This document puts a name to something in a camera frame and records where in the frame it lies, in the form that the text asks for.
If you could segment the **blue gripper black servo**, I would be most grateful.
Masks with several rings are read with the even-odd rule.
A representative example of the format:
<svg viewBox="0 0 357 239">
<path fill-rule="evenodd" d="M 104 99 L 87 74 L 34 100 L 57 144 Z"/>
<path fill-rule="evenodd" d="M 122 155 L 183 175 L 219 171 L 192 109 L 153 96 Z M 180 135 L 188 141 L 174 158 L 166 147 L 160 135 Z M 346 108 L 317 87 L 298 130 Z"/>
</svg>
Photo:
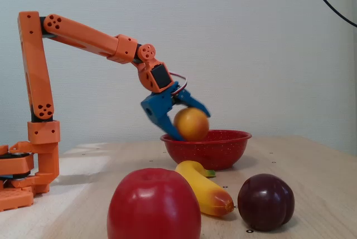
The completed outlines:
<svg viewBox="0 0 357 239">
<path fill-rule="evenodd" d="M 177 90 L 178 87 L 178 82 L 174 82 L 172 86 L 161 93 L 152 92 L 141 102 L 141 107 L 150 121 L 157 124 L 158 127 L 165 131 L 172 139 L 183 141 L 184 138 L 168 116 L 168 112 L 173 107 L 173 100 L 175 104 L 181 104 L 188 108 L 201 110 L 208 118 L 211 117 L 211 115 L 206 106 L 193 98 L 185 89 L 175 94 L 172 98 L 172 93 Z"/>
</svg>

